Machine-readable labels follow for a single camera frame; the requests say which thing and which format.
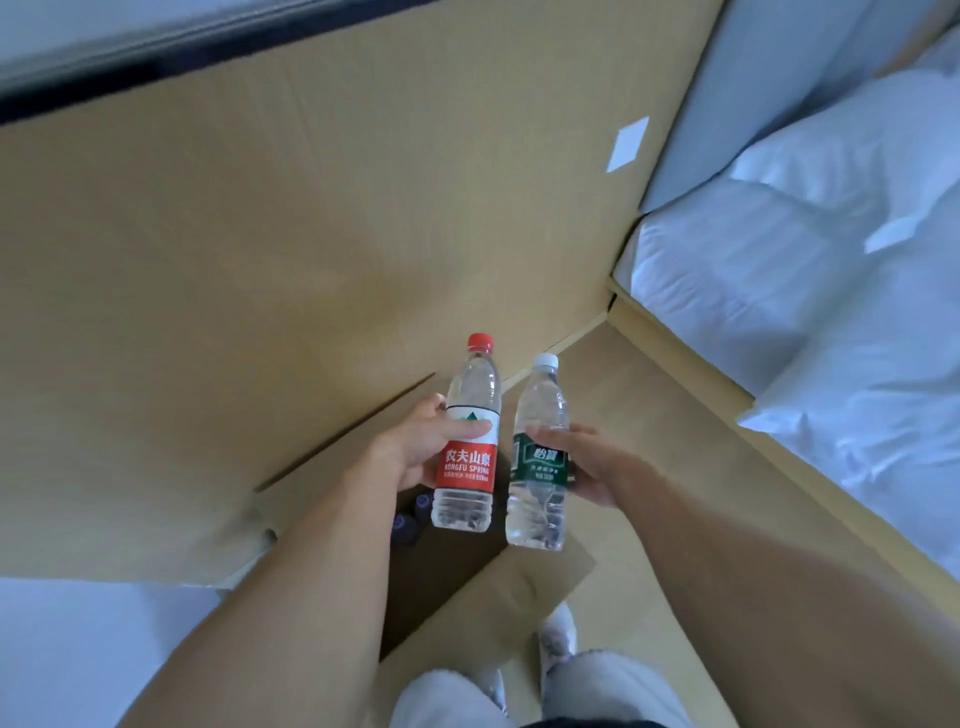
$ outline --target light jeans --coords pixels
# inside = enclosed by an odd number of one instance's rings
[[[652,667],[609,650],[582,652],[546,677],[543,719],[653,720],[693,728],[683,703]],[[421,675],[396,702],[390,728],[516,728],[466,677],[449,670]]]

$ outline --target white bedding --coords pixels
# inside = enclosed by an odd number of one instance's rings
[[[740,418],[960,578],[960,184]]]
[[[616,281],[691,349],[758,395],[870,261],[834,216],[718,178],[644,218]]]
[[[614,277],[757,397],[742,424],[960,579],[958,69],[955,29],[759,142],[644,218]]]

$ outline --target shoe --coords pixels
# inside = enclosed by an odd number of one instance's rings
[[[504,716],[510,717],[507,714],[507,691],[503,686],[503,673],[500,670],[491,674],[487,679],[478,681],[476,686],[493,702],[493,705],[500,709]]]
[[[577,654],[577,625],[565,601],[540,626],[537,640],[540,643],[540,699],[543,699],[546,673]]]

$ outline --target c'estbon bottle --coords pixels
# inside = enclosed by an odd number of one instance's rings
[[[439,528],[483,533],[490,527],[496,438],[500,426],[500,375],[493,365],[493,339],[474,333],[467,361],[450,382],[446,416],[490,420],[490,431],[473,440],[450,441],[440,453],[431,520]]]
[[[507,543],[559,551],[564,547],[564,507],[569,462],[562,450],[542,448],[527,427],[570,429],[564,393],[557,383],[559,362],[538,354],[516,405],[514,457],[507,500]]]

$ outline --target forearm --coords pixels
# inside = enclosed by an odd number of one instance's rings
[[[900,584],[732,522],[637,459],[617,473],[614,497],[742,725],[933,726],[960,712],[957,633]]]
[[[123,728],[354,725],[379,655],[395,470],[368,453],[348,471],[178,647]]]

